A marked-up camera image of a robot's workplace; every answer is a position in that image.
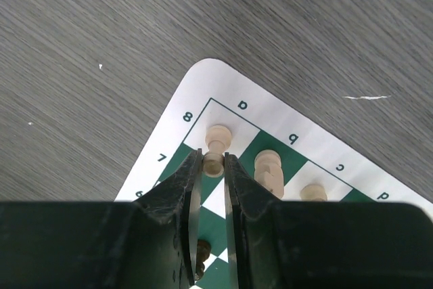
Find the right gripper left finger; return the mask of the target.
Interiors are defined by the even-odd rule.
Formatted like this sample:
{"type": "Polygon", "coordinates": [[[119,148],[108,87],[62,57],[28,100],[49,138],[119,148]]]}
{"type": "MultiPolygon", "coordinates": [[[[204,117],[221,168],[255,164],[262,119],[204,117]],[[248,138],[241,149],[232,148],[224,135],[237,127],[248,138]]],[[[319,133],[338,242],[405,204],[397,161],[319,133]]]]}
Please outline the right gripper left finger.
{"type": "Polygon", "coordinates": [[[133,288],[191,288],[195,284],[202,193],[202,151],[135,201],[131,256],[133,288]]]}

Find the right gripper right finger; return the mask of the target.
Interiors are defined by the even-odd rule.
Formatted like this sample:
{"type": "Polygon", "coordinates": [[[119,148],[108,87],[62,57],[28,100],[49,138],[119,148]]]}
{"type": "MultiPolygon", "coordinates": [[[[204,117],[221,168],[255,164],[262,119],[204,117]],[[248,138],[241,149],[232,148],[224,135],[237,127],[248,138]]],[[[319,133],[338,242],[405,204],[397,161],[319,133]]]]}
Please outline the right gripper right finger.
{"type": "Polygon", "coordinates": [[[290,288],[279,256],[273,205],[234,154],[225,154],[225,210],[232,288],[290,288]]]}

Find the light wooden chess piece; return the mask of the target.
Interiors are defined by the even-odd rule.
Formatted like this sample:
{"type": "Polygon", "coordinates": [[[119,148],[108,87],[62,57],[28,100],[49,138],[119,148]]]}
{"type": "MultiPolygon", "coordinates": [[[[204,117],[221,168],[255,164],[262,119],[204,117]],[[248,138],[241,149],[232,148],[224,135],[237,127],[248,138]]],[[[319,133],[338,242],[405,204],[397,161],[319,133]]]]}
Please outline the light wooden chess piece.
{"type": "Polygon", "coordinates": [[[254,179],[274,196],[282,199],[284,195],[284,178],[281,158],[276,151],[263,150],[256,155],[254,179]]]}

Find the light wooden rook piece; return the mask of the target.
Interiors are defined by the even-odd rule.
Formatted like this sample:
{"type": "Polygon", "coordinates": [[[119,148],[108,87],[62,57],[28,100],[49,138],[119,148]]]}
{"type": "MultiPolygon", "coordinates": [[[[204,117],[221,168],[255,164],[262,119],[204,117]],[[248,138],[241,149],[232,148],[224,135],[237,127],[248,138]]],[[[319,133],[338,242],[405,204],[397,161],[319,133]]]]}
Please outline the light wooden rook piece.
{"type": "Polygon", "coordinates": [[[224,173],[223,154],[231,145],[231,131],[223,125],[214,125],[206,132],[205,143],[208,151],[203,157],[203,172],[208,177],[220,177],[224,173]]]}

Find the green white chess board mat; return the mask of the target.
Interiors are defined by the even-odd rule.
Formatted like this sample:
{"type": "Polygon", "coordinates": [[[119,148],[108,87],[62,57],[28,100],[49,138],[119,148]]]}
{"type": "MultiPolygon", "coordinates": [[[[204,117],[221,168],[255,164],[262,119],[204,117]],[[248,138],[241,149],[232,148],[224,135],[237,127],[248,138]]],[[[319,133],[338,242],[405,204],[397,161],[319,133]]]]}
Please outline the green white chess board mat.
{"type": "Polygon", "coordinates": [[[193,150],[204,157],[214,125],[227,127],[232,140],[224,173],[202,174],[191,288],[232,288],[225,154],[236,155],[254,179],[254,160],[263,150],[281,158],[284,195],[272,211],[290,288],[432,287],[432,203],[220,60],[201,60],[188,70],[117,200],[139,199],[193,150]]]}

